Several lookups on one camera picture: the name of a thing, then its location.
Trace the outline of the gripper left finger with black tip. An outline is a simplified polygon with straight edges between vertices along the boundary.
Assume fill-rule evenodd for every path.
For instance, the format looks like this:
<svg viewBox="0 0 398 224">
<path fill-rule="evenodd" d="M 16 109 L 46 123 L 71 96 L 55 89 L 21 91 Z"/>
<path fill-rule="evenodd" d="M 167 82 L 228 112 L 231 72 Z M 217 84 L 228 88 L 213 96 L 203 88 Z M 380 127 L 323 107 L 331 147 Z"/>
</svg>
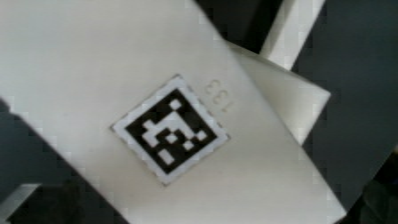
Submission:
<svg viewBox="0 0 398 224">
<path fill-rule="evenodd" d="M 21 184 L 0 202 L 0 224 L 84 224 L 78 185 Z"/>
</svg>

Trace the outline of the gripper right finger with grey tip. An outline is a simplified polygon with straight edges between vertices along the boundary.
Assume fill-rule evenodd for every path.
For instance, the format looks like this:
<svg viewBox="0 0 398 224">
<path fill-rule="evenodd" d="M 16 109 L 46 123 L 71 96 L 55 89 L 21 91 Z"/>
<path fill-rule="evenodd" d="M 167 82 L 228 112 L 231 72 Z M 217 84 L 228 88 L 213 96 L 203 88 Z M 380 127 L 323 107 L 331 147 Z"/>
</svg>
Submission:
<svg viewBox="0 0 398 224">
<path fill-rule="evenodd" d="M 361 224 L 398 224 L 398 156 L 391 156 L 363 192 Z"/>
</svg>

